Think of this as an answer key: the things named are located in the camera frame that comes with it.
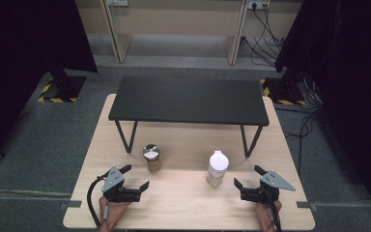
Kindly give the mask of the glass jar with silver lid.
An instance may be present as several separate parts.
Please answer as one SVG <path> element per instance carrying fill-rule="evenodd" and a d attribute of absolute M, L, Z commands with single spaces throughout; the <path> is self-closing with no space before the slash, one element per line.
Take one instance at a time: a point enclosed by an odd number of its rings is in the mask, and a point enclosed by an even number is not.
<path fill-rule="evenodd" d="M 143 149 L 143 158 L 151 172 L 158 172 L 161 169 L 160 149 L 157 145 L 146 145 Z"/>

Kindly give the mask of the person's left hand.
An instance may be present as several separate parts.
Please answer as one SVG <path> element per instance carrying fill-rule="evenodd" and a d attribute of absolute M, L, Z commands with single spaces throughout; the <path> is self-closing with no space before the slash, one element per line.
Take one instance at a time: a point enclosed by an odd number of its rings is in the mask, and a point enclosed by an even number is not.
<path fill-rule="evenodd" d="M 130 202 L 109 202 L 104 196 L 99 199 L 100 226 L 98 232 L 113 232 Z"/>

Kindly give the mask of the clear bottle with white cap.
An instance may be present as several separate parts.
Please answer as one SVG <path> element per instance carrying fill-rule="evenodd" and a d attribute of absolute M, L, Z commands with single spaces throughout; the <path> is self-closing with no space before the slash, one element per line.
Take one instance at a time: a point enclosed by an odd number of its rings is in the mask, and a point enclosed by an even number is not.
<path fill-rule="evenodd" d="M 218 187 L 222 183 L 222 179 L 229 166 L 228 158 L 221 151 L 214 151 L 209 158 L 207 182 L 213 186 Z"/>

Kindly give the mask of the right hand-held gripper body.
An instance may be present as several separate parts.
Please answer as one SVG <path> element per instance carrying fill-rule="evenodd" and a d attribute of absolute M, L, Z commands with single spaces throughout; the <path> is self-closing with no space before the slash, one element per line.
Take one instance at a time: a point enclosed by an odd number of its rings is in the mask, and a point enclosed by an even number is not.
<path fill-rule="evenodd" d="M 274 170 L 266 171 L 263 176 L 260 174 L 260 186 L 258 188 L 243 187 L 241 200 L 261 204 L 271 204 L 279 198 L 279 190 L 286 189 L 295 191 L 296 188 L 283 179 Z"/>

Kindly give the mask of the black stand base striped tape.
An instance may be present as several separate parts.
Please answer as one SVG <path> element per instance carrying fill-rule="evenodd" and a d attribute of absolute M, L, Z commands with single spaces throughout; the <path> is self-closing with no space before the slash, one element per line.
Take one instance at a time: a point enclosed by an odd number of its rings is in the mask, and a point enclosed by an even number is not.
<path fill-rule="evenodd" d="M 266 77 L 260 80 L 263 93 L 274 103 L 305 105 L 304 96 L 295 82 L 283 81 L 281 78 Z"/>
<path fill-rule="evenodd" d="M 43 87 L 38 102 L 76 102 L 85 80 L 85 76 L 67 75 L 63 69 L 58 70 Z"/>

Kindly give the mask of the black shelf with metal legs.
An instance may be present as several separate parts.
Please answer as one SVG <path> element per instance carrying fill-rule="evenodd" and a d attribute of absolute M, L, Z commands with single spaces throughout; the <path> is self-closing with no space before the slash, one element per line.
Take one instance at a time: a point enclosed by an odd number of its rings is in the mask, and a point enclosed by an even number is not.
<path fill-rule="evenodd" d="M 238 125 L 241 132 L 255 126 L 252 141 L 243 142 L 246 157 L 270 124 L 257 82 L 198 77 L 125 76 L 108 119 L 118 131 L 123 121 Z"/>

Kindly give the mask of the beige wooden desk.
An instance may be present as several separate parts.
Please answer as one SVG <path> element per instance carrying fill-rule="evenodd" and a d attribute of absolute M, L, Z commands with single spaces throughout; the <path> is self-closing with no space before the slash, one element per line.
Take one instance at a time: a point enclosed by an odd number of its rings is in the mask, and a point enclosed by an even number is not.
<path fill-rule="evenodd" d="M 118 63 L 126 60 L 138 35 L 214 36 L 224 41 L 228 63 L 234 65 L 242 37 L 258 37 L 263 23 L 268 36 L 285 38 L 303 0 L 271 0 L 264 10 L 249 10 L 248 0 L 128 0 L 128 7 L 106 0 L 74 0 L 84 29 L 107 34 Z"/>

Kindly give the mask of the white wall socket with plugs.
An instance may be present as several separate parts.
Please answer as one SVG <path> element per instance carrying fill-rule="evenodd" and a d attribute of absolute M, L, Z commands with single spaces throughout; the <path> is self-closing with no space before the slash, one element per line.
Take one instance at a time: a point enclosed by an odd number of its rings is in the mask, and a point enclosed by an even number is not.
<path fill-rule="evenodd" d="M 270 6 L 271 0 L 248 0 L 247 8 L 249 10 L 264 10 Z"/>

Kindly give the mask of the person's right hand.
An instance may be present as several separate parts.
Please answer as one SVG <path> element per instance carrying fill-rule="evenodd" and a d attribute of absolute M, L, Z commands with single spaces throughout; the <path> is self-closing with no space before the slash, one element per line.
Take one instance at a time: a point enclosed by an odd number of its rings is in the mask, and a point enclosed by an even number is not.
<path fill-rule="evenodd" d="M 269 206 L 266 204 L 256 204 L 256 216 L 262 232 L 277 232 L 276 224 L 271 221 Z"/>

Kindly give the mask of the black curtain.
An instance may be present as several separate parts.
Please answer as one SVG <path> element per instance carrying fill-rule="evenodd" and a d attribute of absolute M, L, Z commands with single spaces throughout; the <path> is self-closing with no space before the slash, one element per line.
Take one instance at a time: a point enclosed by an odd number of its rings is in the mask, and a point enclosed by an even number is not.
<path fill-rule="evenodd" d="M 0 0 L 0 148 L 45 73 L 95 72 L 75 0 Z"/>
<path fill-rule="evenodd" d="M 371 194 L 371 0 L 302 0 L 275 62 L 311 74 L 339 154 Z"/>

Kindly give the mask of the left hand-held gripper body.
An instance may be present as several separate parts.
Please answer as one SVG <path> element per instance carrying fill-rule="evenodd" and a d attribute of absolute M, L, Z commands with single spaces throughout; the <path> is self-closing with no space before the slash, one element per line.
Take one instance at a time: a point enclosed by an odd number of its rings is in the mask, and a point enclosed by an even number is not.
<path fill-rule="evenodd" d="M 125 176 L 119 169 L 116 166 L 110 168 L 101 190 L 102 195 L 109 202 L 139 202 L 141 197 L 140 190 L 125 188 Z"/>

